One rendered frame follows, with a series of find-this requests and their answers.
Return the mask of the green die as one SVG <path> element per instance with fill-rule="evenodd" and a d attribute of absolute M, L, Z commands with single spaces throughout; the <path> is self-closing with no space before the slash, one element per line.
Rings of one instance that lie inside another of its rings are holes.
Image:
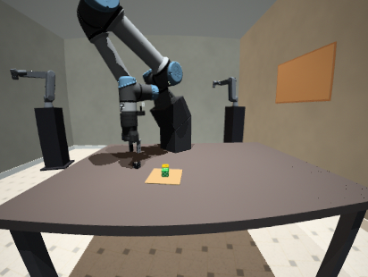
<path fill-rule="evenodd" d="M 162 177 L 169 177 L 169 168 L 162 168 Z"/>

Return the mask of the peach flat mat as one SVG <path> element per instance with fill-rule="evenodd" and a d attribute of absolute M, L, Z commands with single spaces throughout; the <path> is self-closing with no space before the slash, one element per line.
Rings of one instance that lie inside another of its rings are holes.
<path fill-rule="evenodd" d="M 169 169 L 169 177 L 162 177 L 162 169 L 153 169 L 145 183 L 180 185 L 182 170 Z"/>

